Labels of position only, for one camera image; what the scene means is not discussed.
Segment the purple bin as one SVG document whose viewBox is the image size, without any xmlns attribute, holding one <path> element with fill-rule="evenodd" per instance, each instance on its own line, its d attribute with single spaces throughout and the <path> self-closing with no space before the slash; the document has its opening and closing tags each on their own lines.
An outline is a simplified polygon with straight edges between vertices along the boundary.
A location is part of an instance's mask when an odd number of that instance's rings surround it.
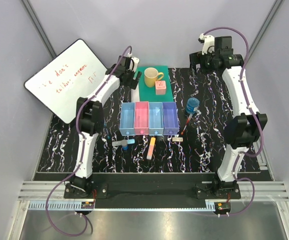
<svg viewBox="0 0 289 240">
<path fill-rule="evenodd" d="M 179 132 L 177 105 L 175 102 L 163 102 L 163 135 L 176 135 Z"/>
</svg>

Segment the yellow mug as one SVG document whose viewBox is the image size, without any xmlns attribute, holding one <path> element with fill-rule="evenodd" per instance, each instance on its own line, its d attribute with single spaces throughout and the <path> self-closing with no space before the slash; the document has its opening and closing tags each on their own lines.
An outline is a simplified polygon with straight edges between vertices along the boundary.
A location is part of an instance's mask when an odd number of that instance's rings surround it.
<svg viewBox="0 0 289 240">
<path fill-rule="evenodd" d="M 156 82 L 162 80 L 163 77 L 164 77 L 164 73 L 159 72 L 154 67 L 148 67 L 144 70 L 144 82 L 145 82 L 145 85 L 149 88 L 154 87 Z"/>
</svg>

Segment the sky blue bin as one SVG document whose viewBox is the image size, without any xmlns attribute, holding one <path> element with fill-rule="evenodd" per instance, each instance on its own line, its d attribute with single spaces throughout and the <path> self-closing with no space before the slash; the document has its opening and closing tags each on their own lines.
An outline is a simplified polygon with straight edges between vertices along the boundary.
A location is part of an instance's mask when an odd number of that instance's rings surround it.
<svg viewBox="0 0 289 240">
<path fill-rule="evenodd" d="M 149 103 L 149 135 L 162 136 L 164 133 L 164 115 L 162 102 Z"/>
</svg>

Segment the light blue bin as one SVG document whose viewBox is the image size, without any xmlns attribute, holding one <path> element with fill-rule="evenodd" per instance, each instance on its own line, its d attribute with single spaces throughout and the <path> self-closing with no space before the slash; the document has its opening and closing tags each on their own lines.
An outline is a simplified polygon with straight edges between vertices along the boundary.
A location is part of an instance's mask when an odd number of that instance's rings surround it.
<svg viewBox="0 0 289 240">
<path fill-rule="evenodd" d="M 135 103 L 123 102 L 121 104 L 119 130 L 122 136 L 135 135 Z"/>
</svg>

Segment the pink bin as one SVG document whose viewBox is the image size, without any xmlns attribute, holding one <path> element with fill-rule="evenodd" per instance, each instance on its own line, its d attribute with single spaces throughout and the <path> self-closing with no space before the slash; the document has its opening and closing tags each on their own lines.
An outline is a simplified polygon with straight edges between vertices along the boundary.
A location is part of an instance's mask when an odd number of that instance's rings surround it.
<svg viewBox="0 0 289 240">
<path fill-rule="evenodd" d="M 139 101 L 135 103 L 134 131 L 136 135 L 149 134 L 149 102 Z"/>
</svg>

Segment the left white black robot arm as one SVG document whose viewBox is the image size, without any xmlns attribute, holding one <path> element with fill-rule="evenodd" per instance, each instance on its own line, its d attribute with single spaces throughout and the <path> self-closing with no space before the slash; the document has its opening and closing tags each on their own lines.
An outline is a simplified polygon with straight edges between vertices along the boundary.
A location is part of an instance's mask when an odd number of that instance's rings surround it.
<svg viewBox="0 0 289 240">
<path fill-rule="evenodd" d="M 92 194 L 91 176 L 93 156 L 97 138 L 104 128 L 103 105 L 120 86 L 135 90 L 141 72 L 137 71 L 140 60 L 137 57 L 120 56 L 104 75 L 99 86 L 87 97 L 80 97 L 76 102 L 75 126 L 79 137 L 77 160 L 70 186 L 81 198 Z"/>
</svg>

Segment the pink cube box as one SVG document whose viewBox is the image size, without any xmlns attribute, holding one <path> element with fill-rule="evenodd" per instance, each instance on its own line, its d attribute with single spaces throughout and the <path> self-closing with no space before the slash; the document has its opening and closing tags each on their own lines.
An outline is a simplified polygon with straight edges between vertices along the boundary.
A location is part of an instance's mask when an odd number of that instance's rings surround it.
<svg viewBox="0 0 289 240">
<path fill-rule="evenodd" d="M 158 80 L 155 82 L 155 94 L 160 96 L 160 95 L 165 95 L 167 92 L 167 85 L 164 80 Z"/>
</svg>

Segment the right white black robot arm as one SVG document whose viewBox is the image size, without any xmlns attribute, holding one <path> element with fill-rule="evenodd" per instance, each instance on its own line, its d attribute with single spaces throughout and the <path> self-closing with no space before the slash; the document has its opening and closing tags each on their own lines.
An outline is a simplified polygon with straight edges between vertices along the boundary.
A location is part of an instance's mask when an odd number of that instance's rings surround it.
<svg viewBox="0 0 289 240">
<path fill-rule="evenodd" d="M 253 101 L 245 74 L 245 61 L 240 54 L 234 54 L 232 37 L 201 34 L 198 41 L 203 47 L 201 51 L 190 54 L 191 69 L 196 71 L 200 67 L 203 73 L 220 72 L 233 109 L 233 119 L 223 133 L 225 154 L 208 189 L 216 198 L 225 198 L 238 193 L 240 164 L 252 145 L 262 139 L 268 117 L 259 112 Z"/>
</svg>

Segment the green book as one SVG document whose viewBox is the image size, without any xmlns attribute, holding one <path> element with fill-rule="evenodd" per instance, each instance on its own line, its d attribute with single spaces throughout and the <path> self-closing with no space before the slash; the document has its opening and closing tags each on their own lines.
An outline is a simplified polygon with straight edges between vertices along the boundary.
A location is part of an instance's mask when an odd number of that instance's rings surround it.
<svg viewBox="0 0 289 240">
<path fill-rule="evenodd" d="M 140 102 L 174 102 L 173 91 L 171 87 L 171 81 L 169 77 L 169 69 L 166 65 L 156 65 L 153 68 L 157 69 L 158 72 L 164 73 L 163 81 L 166 83 L 166 93 L 163 95 L 156 95 L 156 90 L 154 87 L 147 87 L 145 84 L 145 74 L 144 71 L 148 66 L 139 66 L 137 68 L 138 72 L 142 72 L 140 80 L 138 82 L 139 89 L 139 101 Z"/>
</svg>

